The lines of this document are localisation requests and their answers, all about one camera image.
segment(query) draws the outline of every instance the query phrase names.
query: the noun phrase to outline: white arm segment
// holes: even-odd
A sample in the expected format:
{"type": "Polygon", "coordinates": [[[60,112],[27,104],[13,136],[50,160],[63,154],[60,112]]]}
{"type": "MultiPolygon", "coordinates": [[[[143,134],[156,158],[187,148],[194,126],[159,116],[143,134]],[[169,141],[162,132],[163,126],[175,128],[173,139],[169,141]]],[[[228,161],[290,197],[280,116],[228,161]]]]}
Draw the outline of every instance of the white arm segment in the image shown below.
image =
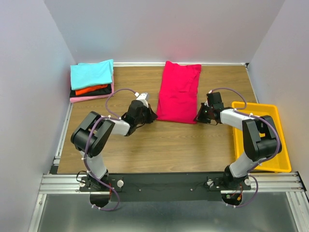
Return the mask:
{"type": "Polygon", "coordinates": [[[261,162],[261,160],[263,159],[253,162],[250,158],[247,157],[246,153],[243,152],[241,156],[230,165],[231,174],[236,178],[246,176],[248,171],[258,162],[261,162]]]}
{"type": "MultiPolygon", "coordinates": [[[[123,120],[112,120],[115,123],[114,128],[112,129],[111,134],[120,134],[125,136],[127,132],[129,131],[130,125],[127,122],[124,122],[123,120]]],[[[104,165],[103,161],[103,151],[100,152],[97,156],[94,156],[92,158],[87,157],[86,162],[90,168],[90,170],[96,175],[98,179],[101,179],[106,174],[106,167],[104,165]]]]}
{"type": "Polygon", "coordinates": [[[220,113],[220,119],[223,124],[230,125],[242,131],[242,121],[251,118],[237,114],[234,112],[234,109],[227,109],[220,113]]]}
{"type": "MultiPolygon", "coordinates": [[[[243,116],[234,112],[234,109],[223,110],[220,113],[220,119],[223,124],[230,125],[242,131],[242,121],[251,119],[248,116],[243,116]]],[[[241,156],[230,165],[231,174],[235,178],[243,177],[248,174],[248,171],[255,166],[259,161],[253,162],[245,152],[241,154],[241,156]]]]}
{"type": "Polygon", "coordinates": [[[111,134],[120,134],[120,135],[125,136],[128,133],[130,129],[130,125],[127,122],[123,120],[113,120],[113,119],[109,119],[109,120],[115,123],[111,134]]]}
{"type": "Polygon", "coordinates": [[[90,170],[96,175],[98,179],[101,179],[106,174],[106,167],[104,165],[102,152],[97,156],[92,158],[87,157],[86,162],[90,168],[90,170]]]}

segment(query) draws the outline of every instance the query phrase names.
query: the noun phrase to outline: cable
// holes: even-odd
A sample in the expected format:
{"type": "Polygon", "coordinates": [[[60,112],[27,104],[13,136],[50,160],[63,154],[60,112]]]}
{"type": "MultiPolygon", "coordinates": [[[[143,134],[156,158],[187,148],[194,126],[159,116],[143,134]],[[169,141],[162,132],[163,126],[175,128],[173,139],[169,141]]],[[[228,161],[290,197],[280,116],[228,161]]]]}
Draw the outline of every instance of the cable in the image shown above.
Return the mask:
{"type": "MultiPolygon", "coordinates": [[[[274,157],[278,154],[279,149],[280,149],[280,138],[279,138],[279,135],[278,135],[277,131],[275,130],[275,128],[274,128],[269,122],[267,122],[265,119],[263,119],[263,118],[261,118],[261,117],[258,117],[258,116],[255,116],[255,115],[249,115],[249,114],[246,114],[246,113],[243,113],[243,112],[239,112],[238,110],[244,110],[244,109],[246,109],[246,107],[247,107],[247,101],[246,101],[245,98],[244,98],[240,93],[238,93],[236,90],[231,89],[231,88],[223,87],[223,88],[214,88],[214,89],[212,89],[211,91],[209,91],[209,93],[212,93],[212,92],[214,92],[214,91],[216,91],[216,90],[219,90],[219,89],[226,89],[226,90],[233,91],[234,93],[238,94],[238,95],[242,98],[242,100],[243,100],[244,103],[245,103],[245,106],[242,107],[242,108],[238,108],[238,109],[235,108],[235,110],[234,110],[235,113],[240,114],[240,115],[243,115],[243,116],[248,116],[248,117],[252,117],[252,118],[258,119],[258,120],[262,121],[263,123],[265,123],[265,124],[274,132],[275,137],[276,137],[276,141],[277,141],[276,150],[275,150],[275,152],[274,152],[273,155],[271,155],[270,157],[268,157],[268,158],[262,160],[261,163],[266,162],[266,161],[271,160],[272,158],[274,158],[274,157]]],[[[250,200],[248,200],[248,201],[247,201],[246,203],[244,203],[244,204],[241,204],[241,205],[230,205],[230,206],[232,206],[232,207],[234,207],[234,208],[244,207],[244,206],[250,204],[250,203],[256,198],[257,192],[258,192],[258,189],[259,189],[259,185],[258,185],[258,183],[257,183],[257,179],[256,179],[254,176],[250,175],[250,172],[251,172],[254,168],[256,168],[258,165],[259,165],[259,163],[257,163],[256,165],[254,165],[254,166],[253,166],[251,169],[249,169],[248,172],[247,172],[247,173],[248,173],[248,176],[251,176],[251,177],[254,179],[255,183],[256,183],[256,190],[255,190],[254,195],[250,198],[250,200]]]]}
{"type": "Polygon", "coordinates": [[[259,191],[259,184],[258,184],[258,182],[257,182],[257,179],[256,179],[253,175],[248,175],[248,176],[251,176],[251,177],[254,179],[255,183],[256,183],[256,189],[255,189],[254,195],[250,198],[250,200],[248,200],[248,201],[245,202],[244,204],[240,204],[240,205],[230,205],[230,206],[232,206],[232,207],[234,207],[234,208],[245,207],[245,206],[249,205],[249,204],[256,198],[257,192],[259,191]]]}
{"type": "Polygon", "coordinates": [[[108,103],[108,101],[110,100],[110,98],[111,98],[112,96],[114,96],[115,93],[117,93],[117,92],[119,92],[119,91],[121,91],[121,90],[129,90],[129,91],[133,92],[134,94],[137,93],[136,91],[134,91],[134,90],[132,90],[132,89],[130,89],[130,88],[121,88],[121,89],[119,89],[119,90],[116,90],[114,93],[112,93],[112,94],[107,98],[107,100],[106,100],[106,102],[105,102],[105,108],[106,108],[106,110],[107,110],[109,113],[115,115],[117,118],[120,118],[120,116],[119,116],[118,114],[114,113],[113,111],[111,111],[111,110],[108,108],[107,103],[108,103]]]}
{"type": "Polygon", "coordinates": [[[84,156],[83,156],[83,160],[84,160],[84,164],[85,164],[85,167],[87,169],[87,173],[90,174],[95,180],[97,180],[100,184],[104,185],[105,187],[109,188],[111,191],[113,191],[118,199],[118,202],[116,204],[116,206],[114,208],[110,208],[110,209],[105,209],[105,208],[101,208],[101,207],[97,207],[96,205],[92,205],[92,207],[98,209],[98,210],[103,210],[103,211],[112,211],[112,210],[115,210],[119,203],[120,203],[120,197],[117,193],[117,191],[115,189],[113,189],[110,185],[107,185],[105,184],[104,182],[102,182],[99,178],[97,178],[97,176],[90,170],[88,164],[87,164],[87,153],[88,153],[88,149],[89,149],[89,145],[90,145],[90,140],[91,140],[91,137],[93,135],[93,132],[95,131],[97,125],[100,123],[100,121],[104,120],[104,119],[113,119],[113,120],[119,120],[119,119],[116,119],[116,118],[110,118],[110,117],[101,117],[99,118],[95,124],[93,125],[91,131],[90,131],[90,134],[89,134],[89,137],[88,137],[88,140],[87,140],[87,143],[86,143],[86,147],[85,147],[85,152],[84,152],[84,156]]]}
{"type": "Polygon", "coordinates": [[[216,91],[216,90],[219,90],[219,89],[226,89],[226,90],[230,90],[230,91],[233,91],[234,93],[236,93],[238,96],[241,97],[241,99],[242,99],[243,102],[245,103],[245,106],[244,106],[244,107],[238,108],[237,110],[244,110],[244,109],[246,109],[246,107],[247,107],[247,101],[246,101],[246,99],[245,99],[239,92],[237,92],[236,90],[234,90],[234,89],[232,89],[232,88],[225,88],[225,87],[223,87],[223,88],[214,88],[214,89],[212,89],[211,91],[209,91],[208,93],[212,93],[212,92],[214,92],[214,91],[216,91]]]}
{"type": "Polygon", "coordinates": [[[78,180],[78,179],[77,179],[80,173],[86,173],[86,174],[87,174],[87,172],[86,172],[86,171],[79,171],[79,172],[76,174],[76,181],[77,181],[77,182],[79,182],[79,183],[86,184],[86,182],[85,182],[85,181],[83,181],[83,180],[78,180]]]}
{"type": "MultiPolygon", "coordinates": [[[[274,157],[278,154],[278,152],[279,152],[279,150],[280,150],[280,138],[279,138],[278,133],[276,132],[275,128],[273,128],[273,126],[272,126],[269,122],[267,122],[265,119],[263,119],[263,118],[261,118],[261,117],[259,117],[259,116],[249,115],[249,114],[246,114],[246,113],[243,113],[243,112],[239,112],[239,111],[235,111],[235,112],[236,112],[237,114],[240,114],[240,115],[243,115],[243,116],[248,116],[248,117],[253,117],[253,118],[256,118],[256,119],[258,119],[258,120],[264,122],[264,123],[274,132],[275,137],[276,137],[276,141],[277,141],[276,150],[275,150],[275,152],[274,152],[273,155],[271,155],[270,157],[268,157],[268,158],[265,159],[265,160],[262,160],[261,163],[266,162],[266,161],[271,160],[272,158],[274,158],[274,157]]],[[[256,165],[254,165],[254,166],[248,171],[248,173],[251,172],[251,171],[252,171],[254,168],[256,168],[258,165],[259,165],[259,163],[257,163],[256,165]]]]}
{"type": "Polygon", "coordinates": [[[238,192],[238,190],[239,189],[237,188],[236,191],[230,197],[234,196],[238,192]]]}

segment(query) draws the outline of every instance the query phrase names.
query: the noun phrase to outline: metal frame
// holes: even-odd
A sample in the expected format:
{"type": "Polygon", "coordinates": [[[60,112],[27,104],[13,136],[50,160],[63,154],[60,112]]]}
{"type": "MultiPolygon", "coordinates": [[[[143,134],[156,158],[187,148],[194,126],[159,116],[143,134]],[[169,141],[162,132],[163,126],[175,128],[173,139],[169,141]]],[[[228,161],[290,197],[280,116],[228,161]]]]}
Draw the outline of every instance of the metal frame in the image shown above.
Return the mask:
{"type": "MultiPolygon", "coordinates": [[[[154,63],[152,66],[162,66],[161,63],[154,63]]],[[[245,66],[249,80],[248,68],[245,66]]],[[[61,136],[57,146],[54,165],[58,166],[63,149],[65,136],[70,121],[73,104],[68,106],[67,114],[65,117],[64,125],[62,128],[61,136]]],[[[259,192],[285,192],[293,213],[297,229],[300,232],[309,231],[309,202],[305,194],[304,186],[298,173],[251,173],[256,177],[259,183],[259,192]]],[[[245,190],[244,192],[255,192],[256,183],[252,177],[251,190],[245,190]]],[[[48,174],[43,175],[41,186],[39,189],[39,195],[35,204],[34,212],[32,215],[29,232],[36,232],[39,228],[40,220],[43,214],[44,204],[48,194],[109,194],[109,192],[80,192],[79,183],[76,181],[76,175],[71,174],[48,174]]]]}
{"type": "Polygon", "coordinates": [[[59,138],[57,150],[56,150],[56,153],[55,153],[54,165],[56,165],[56,166],[58,166],[59,163],[60,163],[60,157],[61,157],[61,154],[62,154],[64,139],[66,137],[67,130],[68,130],[68,125],[69,125],[69,121],[70,121],[72,108],[73,108],[73,104],[70,102],[69,106],[68,106],[67,114],[66,114],[66,117],[65,117],[65,120],[64,120],[64,123],[63,123],[62,132],[61,132],[61,135],[60,135],[60,138],[59,138]]]}
{"type": "Polygon", "coordinates": [[[309,231],[309,203],[305,192],[286,192],[299,232],[309,231]]]}

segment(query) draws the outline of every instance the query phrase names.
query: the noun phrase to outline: gray wall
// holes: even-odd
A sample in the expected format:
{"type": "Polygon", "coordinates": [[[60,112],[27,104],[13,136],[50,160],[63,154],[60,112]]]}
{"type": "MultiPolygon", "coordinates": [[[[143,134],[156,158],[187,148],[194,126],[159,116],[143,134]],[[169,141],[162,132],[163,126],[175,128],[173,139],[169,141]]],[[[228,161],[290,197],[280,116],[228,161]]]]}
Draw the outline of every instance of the gray wall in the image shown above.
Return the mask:
{"type": "Polygon", "coordinates": [[[292,168],[309,188],[309,1],[287,0],[249,65],[262,103],[277,105],[292,168]]]}
{"type": "Polygon", "coordinates": [[[0,231],[25,232],[55,154],[74,60],[43,1],[1,3],[0,231]]]}
{"type": "Polygon", "coordinates": [[[77,62],[249,62],[284,0],[45,0],[77,62]]]}

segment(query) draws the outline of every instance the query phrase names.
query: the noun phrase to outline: orange shirt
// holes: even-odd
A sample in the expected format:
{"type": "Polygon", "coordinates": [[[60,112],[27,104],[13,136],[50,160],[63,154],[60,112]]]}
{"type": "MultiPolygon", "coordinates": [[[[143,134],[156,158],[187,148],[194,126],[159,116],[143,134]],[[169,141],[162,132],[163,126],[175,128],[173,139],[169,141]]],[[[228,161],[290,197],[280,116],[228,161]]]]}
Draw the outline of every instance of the orange shirt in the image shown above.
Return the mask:
{"type": "Polygon", "coordinates": [[[82,88],[82,89],[76,90],[75,94],[76,95],[82,95],[84,93],[89,93],[89,92],[95,91],[97,89],[106,88],[106,87],[107,87],[107,85],[98,85],[98,86],[91,86],[91,87],[87,87],[87,88],[82,88]]]}

